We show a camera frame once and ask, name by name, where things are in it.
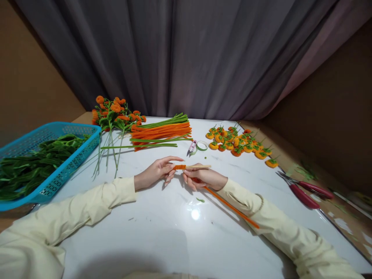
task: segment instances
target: table surface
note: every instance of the table surface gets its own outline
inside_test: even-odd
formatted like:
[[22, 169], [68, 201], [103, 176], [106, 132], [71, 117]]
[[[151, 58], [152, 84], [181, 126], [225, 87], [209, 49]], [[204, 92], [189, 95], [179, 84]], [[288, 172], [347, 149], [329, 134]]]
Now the table surface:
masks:
[[[148, 117], [148, 123], [164, 120]], [[204, 140], [209, 128], [233, 126], [232, 121], [190, 119], [192, 136]], [[115, 145], [129, 145], [129, 137]], [[317, 231], [334, 245], [337, 253], [360, 273], [372, 266], [316, 210], [306, 208], [288, 185], [254, 154], [234, 157], [230, 152], [208, 149], [186, 158], [189, 141], [178, 148], [161, 147], [134, 152], [122, 149], [118, 177], [131, 177], [154, 160], [179, 156], [185, 164], [210, 164], [217, 172], [263, 195], [299, 224]], [[98, 148], [89, 158], [98, 153]], [[96, 161], [82, 166], [56, 194], [53, 202], [110, 182], [115, 175], [113, 155], [104, 155], [100, 173], [93, 178]], [[296, 278], [295, 266], [263, 236], [257, 236], [245, 221], [206, 192], [193, 193], [185, 186], [181, 171], [163, 189], [163, 181], [140, 191], [137, 201], [113, 209], [93, 227], [84, 226], [60, 246], [65, 248], [63, 278], [121, 278], [133, 271], [190, 273], [208, 278]]]

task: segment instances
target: cream long-sleeve shirt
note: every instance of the cream long-sleeve shirt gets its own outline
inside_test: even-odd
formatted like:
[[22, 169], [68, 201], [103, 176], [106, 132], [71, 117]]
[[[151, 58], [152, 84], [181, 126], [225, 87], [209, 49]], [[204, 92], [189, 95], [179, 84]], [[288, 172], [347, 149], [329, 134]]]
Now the cream long-sleeve shirt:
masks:
[[[295, 263], [301, 279], [363, 279], [316, 232], [298, 225], [260, 195], [230, 179], [218, 193], [259, 224], [256, 233], [267, 237]], [[135, 200], [134, 178], [118, 178], [15, 221], [0, 234], [0, 277], [61, 278], [65, 251], [56, 245], [80, 227], [99, 222], [113, 207]], [[135, 272], [125, 278], [197, 277]]]

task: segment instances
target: red handle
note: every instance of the red handle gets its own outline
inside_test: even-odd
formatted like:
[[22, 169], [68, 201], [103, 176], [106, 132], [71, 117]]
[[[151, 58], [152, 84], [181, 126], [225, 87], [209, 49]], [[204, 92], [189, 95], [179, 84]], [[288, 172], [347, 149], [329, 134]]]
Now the red handle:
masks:
[[296, 195], [296, 197], [307, 207], [312, 209], [320, 208], [319, 204], [317, 204], [311, 197], [309, 197], [304, 191], [302, 191], [297, 185], [292, 184], [289, 186], [292, 192]]
[[315, 192], [317, 192], [317, 193], [323, 195], [324, 198], [326, 198], [326, 199], [330, 199], [330, 200], [331, 200], [331, 199], [334, 198], [334, 195], [333, 195], [331, 192], [329, 192], [329, 191], [327, 191], [327, 190], [324, 190], [324, 189], [322, 189], [322, 188], [320, 188], [320, 187], [318, 187], [318, 186], [315, 186], [315, 185], [313, 185], [313, 184], [310, 184], [310, 183], [307, 183], [307, 182], [300, 181], [300, 182], [298, 183], [298, 185], [304, 187], [305, 189], [307, 189], [307, 190], [309, 190], [309, 191], [315, 191]]

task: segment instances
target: roll of tape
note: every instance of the roll of tape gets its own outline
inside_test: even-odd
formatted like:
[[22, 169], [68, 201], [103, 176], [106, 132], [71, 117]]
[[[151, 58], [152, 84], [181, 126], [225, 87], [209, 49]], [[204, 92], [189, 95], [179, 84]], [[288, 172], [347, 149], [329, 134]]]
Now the roll of tape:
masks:
[[208, 143], [205, 141], [198, 141], [196, 143], [196, 148], [199, 149], [200, 151], [205, 151], [208, 149]]

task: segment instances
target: green leaf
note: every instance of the green leaf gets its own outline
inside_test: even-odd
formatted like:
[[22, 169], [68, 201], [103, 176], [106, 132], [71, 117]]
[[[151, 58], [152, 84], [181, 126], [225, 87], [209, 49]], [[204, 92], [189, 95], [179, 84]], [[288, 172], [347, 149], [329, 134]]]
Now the green leaf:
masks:
[[125, 123], [124, 123], [124, 121], [122, 119], [118, 118], [117, 119], [117, 124], [119, 125], [119, 129], [124, 130]]
[[107, 115], [107, 119], [110, 122], [113, 122], [117, 116], [118, 116], [118, 114], [116, 112], [114, 112], [113, 110], [110, 110], [110, 112]]
[[100, 126], [103, 127], [103, 126], [108, 126], [109, 120], [107, 118], [101, 118], [100, 119]]

